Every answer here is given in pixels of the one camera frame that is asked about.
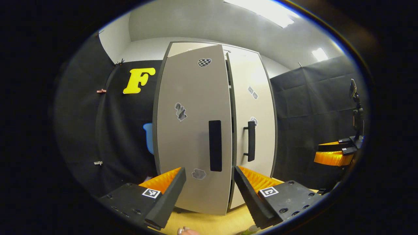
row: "cabinet door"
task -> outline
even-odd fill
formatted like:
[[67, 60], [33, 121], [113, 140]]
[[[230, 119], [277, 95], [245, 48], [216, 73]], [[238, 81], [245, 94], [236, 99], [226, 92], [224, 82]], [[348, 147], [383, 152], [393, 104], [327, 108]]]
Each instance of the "cabinet door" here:
[[[161, 174], [186, 168], [176, 207], [225, 215], [231, 189], [232, 124], [222, 46], [168, 57], [157, 102], [154, 151]], [[220, 121], [220, 132], [212, 132], [211, 138], [222, 140], [222, 151], [217, 153], [222, 171], [211, 171], [209, 121], [213, 120]]]
[[[270, 177], [275, 158], [276, 126], [273, 96], [269, 78], [258, 53], [241, 50], [227, 53], [233, 90], [234, 165], [243, 166]], [[255, 118], [255, 159], [248, 161], [248, 122]], [[242, 205], [244, 199], [234, 183], [230, 208]]]

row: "black handle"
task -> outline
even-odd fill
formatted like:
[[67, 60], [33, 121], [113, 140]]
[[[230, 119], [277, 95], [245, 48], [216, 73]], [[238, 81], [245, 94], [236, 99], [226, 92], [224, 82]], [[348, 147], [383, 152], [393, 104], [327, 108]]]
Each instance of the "black handle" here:
[[222, 171], [222, 132], [221, 121], [209, 121], [210, 170]]
[[248, 122], [248, 127], [244, 127], [244, 130], [248, 130], [248, 153], [244, 155], [248, 156], [248, 161], [255, 159], [255, 122]]

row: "wooden floor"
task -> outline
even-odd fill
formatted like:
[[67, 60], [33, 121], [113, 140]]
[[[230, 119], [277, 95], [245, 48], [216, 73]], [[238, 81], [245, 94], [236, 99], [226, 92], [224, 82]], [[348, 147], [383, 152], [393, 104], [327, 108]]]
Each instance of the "wooden floor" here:
[[174, 210], [165, 228], [160, 232], [176, 235], [180, 227], [196, 230], [200, 235], [236, 235], [254, 225], [251, 214], [245, 204], [228, 210], [226, 215], [208, 215], [182, 210]]

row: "white cabinet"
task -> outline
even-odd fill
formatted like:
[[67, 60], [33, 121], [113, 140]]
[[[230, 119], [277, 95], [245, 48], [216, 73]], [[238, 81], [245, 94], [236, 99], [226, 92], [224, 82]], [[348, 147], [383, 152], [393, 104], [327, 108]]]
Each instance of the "white cabinet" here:
[[[270, 87], [257, 52], [216, 43], [170, 43], [157, 82], [153, 144], [159, 174], [186, 168], [176, 207], [224, 215], [244, 203], [233, 166], [271, 176], [277, 127]], [[250, 142], [252, 130], [244, 129], [249, 121], [257, 124]]]

